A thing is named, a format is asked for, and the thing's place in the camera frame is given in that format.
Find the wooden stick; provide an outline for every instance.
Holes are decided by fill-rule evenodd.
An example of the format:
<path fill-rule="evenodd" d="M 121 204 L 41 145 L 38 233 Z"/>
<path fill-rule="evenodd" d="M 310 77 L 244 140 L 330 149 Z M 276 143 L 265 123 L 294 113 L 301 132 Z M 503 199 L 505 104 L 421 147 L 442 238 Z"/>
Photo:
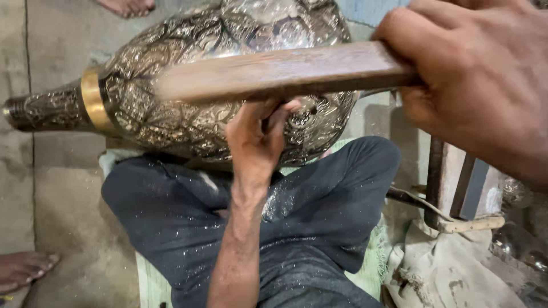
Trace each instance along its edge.
<path fill-rule="evenodd" d="M 415 68 L 381 42 L 279 50 L 203 60 L 171 68 L 161 99 L 260 100 L 269 97 L 421 84 Z"/>

